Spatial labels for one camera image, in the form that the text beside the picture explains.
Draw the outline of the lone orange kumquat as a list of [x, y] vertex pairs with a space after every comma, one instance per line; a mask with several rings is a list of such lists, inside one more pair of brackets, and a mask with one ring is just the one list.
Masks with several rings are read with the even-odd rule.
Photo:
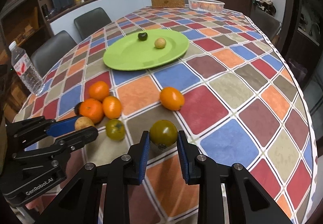
[[185, 104], [185, 98], [183, 94], [173, 87], [163, 88], [160, 92], [159, 100], [163, 107], [171, 111], [178, 111]]

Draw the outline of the black chair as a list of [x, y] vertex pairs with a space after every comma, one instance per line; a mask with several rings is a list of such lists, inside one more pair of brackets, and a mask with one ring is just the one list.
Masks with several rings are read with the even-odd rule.
[[74, 19], [75, 27], [82, 40], [110, 24], [112, 21], [101, 7], [88, 11]]
[[251, 20], [271, 41], [281, 30], [281, 22], [258, 7], [251, 12]]
[[41, 77], [70, 50], [76, 46], [76, 42], [65, 30], [54, 35], [41, 45], [31, 56], [31, 61]]

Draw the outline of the colourful checked tablecloth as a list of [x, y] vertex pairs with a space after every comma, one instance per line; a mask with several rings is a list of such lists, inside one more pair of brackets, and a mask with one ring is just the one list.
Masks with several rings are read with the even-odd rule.
[[15, 120], [64, 120], [86, 103], [98, 138], [72, 154], [110, 163], [156, 122], [183, 130], [219, 164], [241, 163], [292, 223], [309, 219], [318, 172], [303, 93], [282, 56], [242, 13], [142, 8], [58, 59]]

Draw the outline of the dark plum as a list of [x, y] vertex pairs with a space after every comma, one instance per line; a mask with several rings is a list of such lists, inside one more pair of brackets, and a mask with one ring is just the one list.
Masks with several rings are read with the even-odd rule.
[[74, 112], [75, 112], [75, 115], [76, 115], [76, 116], [79, 116], [79, 115], [80, 115], [79, 109], [80, 109], [81, 104], [82, 104], [82, 102], [78, 103], [78, 104], [74, 107]]
[[138, 37], [138, 39], [140, 41], [146, 41], [147, 38], [148, 38], [148, 33], [146, 33], [146, 32], [138, 33], [138, 36], [137, 37]]

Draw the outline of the large orange mandarin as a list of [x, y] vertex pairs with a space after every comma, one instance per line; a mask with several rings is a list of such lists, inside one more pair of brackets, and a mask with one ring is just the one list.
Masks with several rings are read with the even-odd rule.
[[81, 103], [79, 114], [89, 118], [94, 124], [101, 122], [105, 115], [102, 103], [93, 98], [86, 99]]

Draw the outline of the white fruit basket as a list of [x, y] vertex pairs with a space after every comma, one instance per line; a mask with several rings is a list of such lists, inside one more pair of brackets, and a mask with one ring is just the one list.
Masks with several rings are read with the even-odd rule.
[[188, 0], [188, 5], [194, 11], [221, 13], [225, 3], [216, 0]]

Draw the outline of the clear water bottle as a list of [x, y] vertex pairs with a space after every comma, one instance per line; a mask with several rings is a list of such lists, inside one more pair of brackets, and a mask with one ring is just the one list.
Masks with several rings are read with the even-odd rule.
[[9, 50], [11, 52], [12, 67], [20, 80], [32, 94], [36, 96], [41, 94], [44, 88], [43, 79], [26, 51], [19, 47], [15, 41], [9, 45]]

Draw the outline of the black chair near left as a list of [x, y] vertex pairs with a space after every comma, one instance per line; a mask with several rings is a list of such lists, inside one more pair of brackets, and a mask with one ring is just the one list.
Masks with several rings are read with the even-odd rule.
[[54, 35], [41, 45], [31, 56], [31, 61], [41, 77], [70, 50], [76, 46], [76, 42], [65, 30]]

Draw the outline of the brown longan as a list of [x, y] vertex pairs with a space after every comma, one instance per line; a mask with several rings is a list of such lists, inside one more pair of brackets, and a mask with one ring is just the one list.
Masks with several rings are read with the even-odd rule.
[[158, 38], [154, 42], [155, 48], [163, 49], [166, 46], [166, 40], [162, 37]]
[[75, 130], [81, 130], [81, 129], [84, 129], [87, 127], [94, 127], [94, 126], [95, 125], [92, 122], [92, 120], [90, 120], [90, 118], [84, 117], [84, 116], [79, 117], [74, 123]]

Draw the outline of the black chair right side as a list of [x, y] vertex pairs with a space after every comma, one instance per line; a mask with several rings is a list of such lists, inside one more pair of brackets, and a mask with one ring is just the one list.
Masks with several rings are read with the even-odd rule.
[[271, 41], [281, 30], [281, 22], [258, 7], [251, 12], [251, 20]]

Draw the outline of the green plate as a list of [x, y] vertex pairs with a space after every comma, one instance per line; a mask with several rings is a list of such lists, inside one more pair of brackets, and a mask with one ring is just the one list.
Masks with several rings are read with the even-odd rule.
[[[122, 37], [108, 46], [102, 60], [104, 64], [119, 71], [136, 71], [158, 67], [172, 62], [186, 53], [189, 39], [180, 32], [169, 29], [145, 30], [146, 41], [138, 39], [138, 32]], [[163, 49], [155, 48], [158, 38], [166, 40]]]

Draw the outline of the green tomato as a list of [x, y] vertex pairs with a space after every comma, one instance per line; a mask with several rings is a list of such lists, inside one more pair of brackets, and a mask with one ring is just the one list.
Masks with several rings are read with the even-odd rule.
[[122, 121], [117, 119], [108, 120], [106, 123], [106, 135], [111, 140], [122, 141], [125, 138], [125, 127]]
[[149, 130], [149, 138], [159, 149], [165, 149], [177, 141], [177, 128], [169, 120], [158, 120]]

